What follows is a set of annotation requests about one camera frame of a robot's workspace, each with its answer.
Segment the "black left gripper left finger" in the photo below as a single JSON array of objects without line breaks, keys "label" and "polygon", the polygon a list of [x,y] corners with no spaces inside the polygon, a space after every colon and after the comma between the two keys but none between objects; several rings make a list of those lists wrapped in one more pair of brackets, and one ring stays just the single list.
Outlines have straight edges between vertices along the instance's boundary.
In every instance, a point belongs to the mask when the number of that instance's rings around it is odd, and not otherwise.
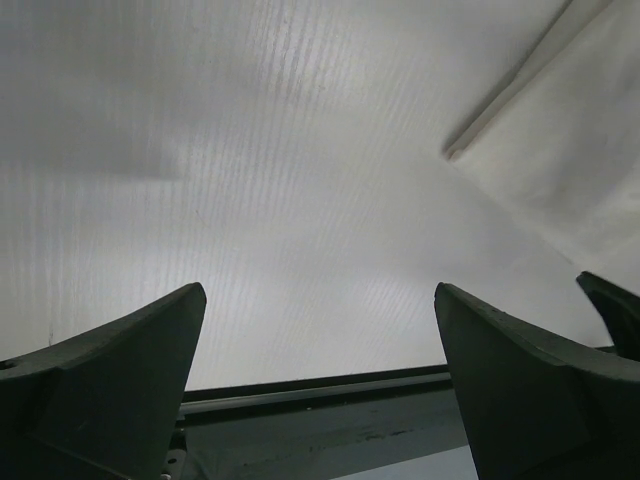
[{"label": "black left gripper left finger", "polygon": [[4,479],[158,479],[206,308],[187,284],[1,363]]}]

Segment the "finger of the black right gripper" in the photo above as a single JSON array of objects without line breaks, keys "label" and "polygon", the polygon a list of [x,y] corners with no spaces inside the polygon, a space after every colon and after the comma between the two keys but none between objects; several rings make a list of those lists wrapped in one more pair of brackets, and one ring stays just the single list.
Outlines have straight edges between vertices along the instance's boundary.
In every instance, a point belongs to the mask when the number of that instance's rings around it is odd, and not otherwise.
[{"label": "finger of the black right gripper", "polygon": [[600,314],[616,353],[624,358],[638,358],[639,297],[587,271],[576,282]]}]

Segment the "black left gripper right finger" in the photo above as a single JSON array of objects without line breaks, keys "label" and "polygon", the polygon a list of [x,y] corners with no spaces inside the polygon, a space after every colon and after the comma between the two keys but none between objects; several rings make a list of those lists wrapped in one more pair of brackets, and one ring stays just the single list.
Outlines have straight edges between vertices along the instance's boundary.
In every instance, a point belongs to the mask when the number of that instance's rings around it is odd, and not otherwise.
[{"label": "black left gripper right finger", "polygon": [[639,364],[435,291],[438,329],[481,479],[636,479]]}]

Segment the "white t shirt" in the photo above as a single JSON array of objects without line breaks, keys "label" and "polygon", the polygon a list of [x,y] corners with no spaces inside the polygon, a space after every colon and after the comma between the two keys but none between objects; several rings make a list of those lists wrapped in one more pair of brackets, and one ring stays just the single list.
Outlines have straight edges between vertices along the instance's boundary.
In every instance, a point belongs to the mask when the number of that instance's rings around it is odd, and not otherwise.
[{"label": "white t shirt", "polygon": [[639,5],[569,1],[446,159],[573,265],[639,270]]}]

